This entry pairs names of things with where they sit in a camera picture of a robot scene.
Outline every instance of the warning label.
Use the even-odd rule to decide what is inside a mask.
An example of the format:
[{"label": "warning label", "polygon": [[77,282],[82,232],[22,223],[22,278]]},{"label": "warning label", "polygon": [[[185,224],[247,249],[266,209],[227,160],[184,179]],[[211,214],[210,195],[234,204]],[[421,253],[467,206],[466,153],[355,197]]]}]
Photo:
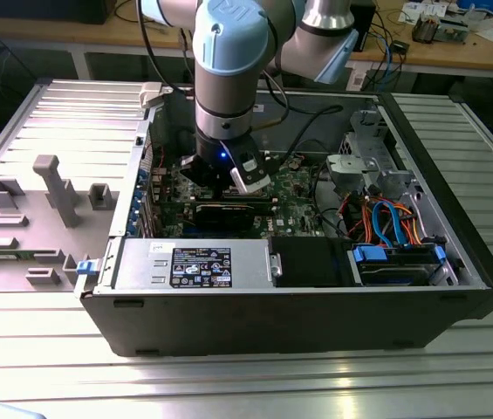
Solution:
[{"label": "warning label", "polygon": [[170,284],[173,288],[232,286],[230,249],[173,250]]}]

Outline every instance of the gray plastic peg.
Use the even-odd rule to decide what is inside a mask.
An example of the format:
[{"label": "gray plastic peg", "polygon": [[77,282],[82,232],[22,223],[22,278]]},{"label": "gray plastic peg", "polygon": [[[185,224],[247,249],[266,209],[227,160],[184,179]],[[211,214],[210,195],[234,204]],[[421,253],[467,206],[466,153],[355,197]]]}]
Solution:
[{"label": "gray plastic peg", "polygon": [[43,177],[64,225],[68,228],[75,227],[78,224],[78,215],[73,209],[72,198],[66,192],[64,182],[58,174],[59,164],[56,155],[38,155],[33,163],[33,171]]}]

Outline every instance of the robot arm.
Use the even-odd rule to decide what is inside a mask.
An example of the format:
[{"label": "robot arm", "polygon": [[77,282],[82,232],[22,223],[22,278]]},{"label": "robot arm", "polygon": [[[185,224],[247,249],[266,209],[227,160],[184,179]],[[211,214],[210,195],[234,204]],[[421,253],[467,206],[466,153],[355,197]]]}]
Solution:
[{"label": "robot arm", "polygon": [[187,176],[219,189],[234,182],[243,194],[267,186],[250,137],[260,73],[269,66],[336,81],[358,37],[349,0],[142,1],[146,16],[195,31],[196,155]]}]

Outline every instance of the motherboard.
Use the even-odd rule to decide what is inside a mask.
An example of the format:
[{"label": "motherboard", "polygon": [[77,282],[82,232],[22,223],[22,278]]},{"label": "motherboard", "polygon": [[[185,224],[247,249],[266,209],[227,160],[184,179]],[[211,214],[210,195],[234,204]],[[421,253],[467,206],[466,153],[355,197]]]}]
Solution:
[{"label": "motherboard", "polygon": [[155,168],[150,190],[157,216],[156,236],[323,236],[312,201],[312,171],[313,166],[293,159],[272,176],[268,188],[245,196],[231,187],[215,199],[210,189],[191,182],[177,165]]}]

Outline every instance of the green circuit board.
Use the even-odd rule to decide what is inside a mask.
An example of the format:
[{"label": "green circuit board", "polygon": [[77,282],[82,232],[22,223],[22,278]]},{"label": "green circuit board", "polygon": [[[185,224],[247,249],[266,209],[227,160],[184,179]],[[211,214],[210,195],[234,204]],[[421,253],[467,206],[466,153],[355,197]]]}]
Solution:
[{"label": "green circuit board", "polygon": [[167,168],[158,178],[155,197],[161,208],[164,237],[220,237],[221,233],[199,231],[194,212],[200,205],[233,204],[256,209],[252,227],[224,234],[233,238],[270,236],[319,237],[322,226],[315,220],[310,197],[310,167],[283,166],[271,177],[271,185],[250,196],[241,196],[235,188],[224,191],[224,202],[212,199],[212,192],[182,175],[177,167]]}]

